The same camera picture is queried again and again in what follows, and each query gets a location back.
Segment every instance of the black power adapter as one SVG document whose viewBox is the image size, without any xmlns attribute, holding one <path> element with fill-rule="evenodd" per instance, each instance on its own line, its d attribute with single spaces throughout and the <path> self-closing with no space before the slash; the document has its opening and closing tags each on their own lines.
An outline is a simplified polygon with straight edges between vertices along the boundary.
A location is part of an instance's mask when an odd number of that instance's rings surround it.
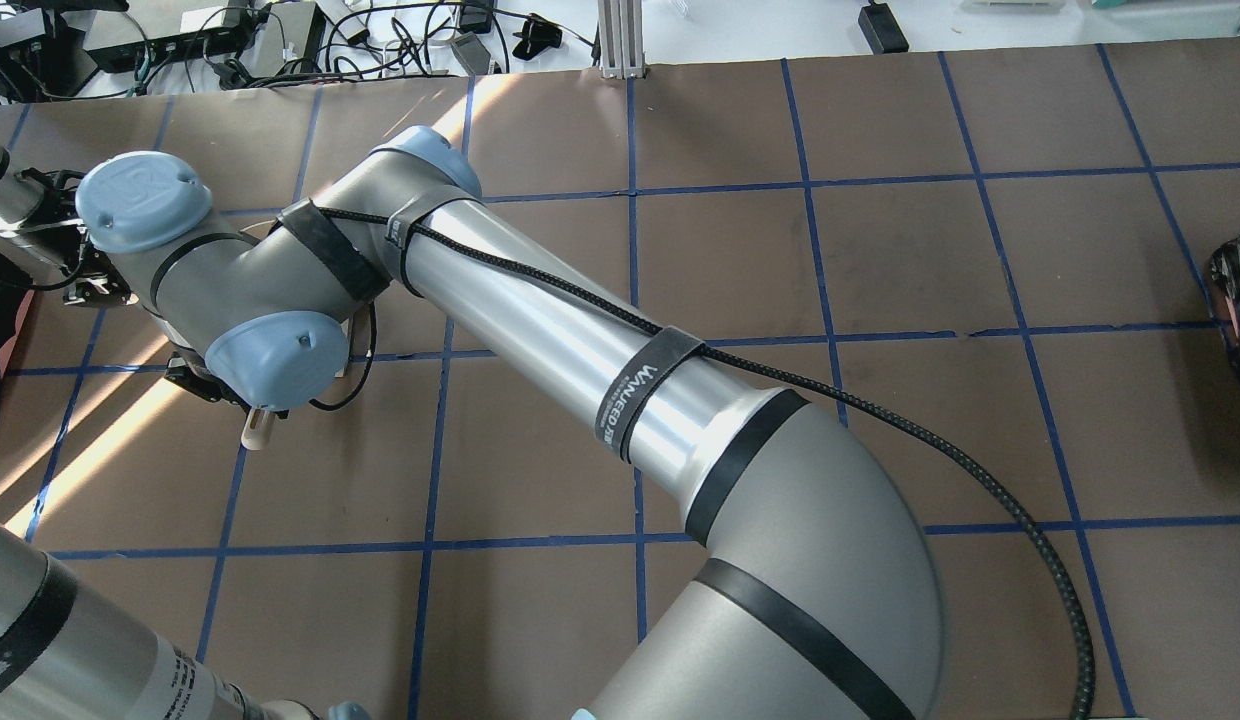
<svg viewBox="0 0 1240 720">
<path fill-rule="evenodd" d="M 895 22 L 895 15 L 885 2 L 868 0 L 868 5 L 861 9 L 859 24 L 864 40 L 873 48 L 873 55 L 909 51 L 909 41 L 904 38 L 900 24 Z"/>
</svg>

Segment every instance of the white surface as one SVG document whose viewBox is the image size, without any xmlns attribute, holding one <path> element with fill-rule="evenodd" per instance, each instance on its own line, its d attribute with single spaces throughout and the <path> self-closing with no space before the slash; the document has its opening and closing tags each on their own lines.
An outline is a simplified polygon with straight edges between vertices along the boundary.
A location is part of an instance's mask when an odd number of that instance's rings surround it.
<svg viewBox="0 0 1240 720">
<path fill-rule="evenodd" d="M 821 55 L 868 55 L 857 19 L 866 0 L 644 0 L 644 46 L 647 62 L 720 63 L 739 59 L 804 58 Z M 388 5 L 386 0 L 377 2 Z M 352 1 L 353 9 L 368 0 Z M 537 12 L 591 38 L 596 0 L 498 0 L 512 12 Z M 913 50 L 985 50 L 1047 45 L 1091 45 L 1189 37 L 1226 37 L 1238 31 L 1240 0 L 1131 0 L 1127 5 L 1096 10 L 1091 0 L 1063 0 L 1058 7 L 965 6 L 963 0 L 890 0 L 890 6 Z M 438 10 L 434 24 L 446 10 Z M 423 35 L 427 10 L 393 12 L 410 32 Z M 510 50 L 521 29 L 518 19 L 501 19 Z M 393 40 L 391 12 L 370 15 L 373 45 Z M 482 36 L 492 58 L 503 53 L 495 33 Z M 248 50 L 244 61 L 254 53 Z M 366 53 L 340 50 L 360 67 L 374 63 Z M 464 74 L 448 47 L 432 50 L 433 69 Z M 559 50 L 536 59 L 512 59 L 515 72 L 579 69 L 591 64 L 589 47 L 564 36 Z M 190 63 L 198 90 L 212 90 L 217 78 L 200 59 Z M 82 95 L 105 94 L 130 86 L 130 74 L 99 74 Z M 150 94 L 188 92 L 181 64 L 162 69 Z"/>
</svg>

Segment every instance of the light blue plastic cap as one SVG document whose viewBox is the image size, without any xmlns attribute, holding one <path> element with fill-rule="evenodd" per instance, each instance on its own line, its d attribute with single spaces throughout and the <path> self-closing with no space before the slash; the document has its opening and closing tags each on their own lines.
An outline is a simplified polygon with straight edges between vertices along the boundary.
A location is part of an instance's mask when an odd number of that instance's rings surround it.
<svg viewBox="0 0 1240 720">
<path fill-rule="evenodd" d="M 304 405 L 327 389 L 347 361 L 340 323 L 310 310 L 248 320 L 207 348 L 210 372 L 249 405 L 273 411 Z"/>
<path fill-rule="evenodd" d="M 440 169 L 460 190 L 474 197 L 482 197 L 482 183 L 477 181 L 477 173 L 470 167 L 469 160 L 459 150 L 451 147 L 451 144 L 436 129 L 409 126 L 404 131 L 397 133 L 393 140 L 376 146 L 372 152 L 381 150 L 397 150 L 415 155 L 425 164 L 433 165 L 434 169 Z"/>
<path fill-rule="evenodd" d="M 126 152 L 82 178 L 76 204 L 100 250 L 140 252 L 198 224 L 212 209 L 212 191 L 175 155 Z"/>
<path fill-rule="evenodd" d="M 327 710 L 327 720 L 372 720 L 372 714 L 356 701 L 342 701 Z"/>
</svg>

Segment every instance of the metal bracket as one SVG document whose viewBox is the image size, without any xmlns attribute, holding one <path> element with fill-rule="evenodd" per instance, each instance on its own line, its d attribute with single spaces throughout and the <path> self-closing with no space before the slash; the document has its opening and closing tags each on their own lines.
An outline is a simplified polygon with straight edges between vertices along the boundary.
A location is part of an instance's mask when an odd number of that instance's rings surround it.
<svg viewBox="0 0 1240 720">
<path fill-rule="evenodd" d="M 598 0 L 598 68 L 601 77 L 647 74 L 642 52 L 642 0 Z"/>
</svg>

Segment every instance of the black plug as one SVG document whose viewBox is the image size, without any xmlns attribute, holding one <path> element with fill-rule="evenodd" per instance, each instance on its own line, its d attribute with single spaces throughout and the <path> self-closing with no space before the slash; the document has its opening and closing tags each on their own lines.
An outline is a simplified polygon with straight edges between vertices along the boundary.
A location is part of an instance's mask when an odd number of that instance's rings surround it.
<svg viewBox="0 0 1240 720">
<path fill-rule="evenodd" d="M 868 0 L 868 5 L 861 9 L 859 24 L 873 55 L 908 53 L 909 41 L 885 2 Z"/>
</svg>

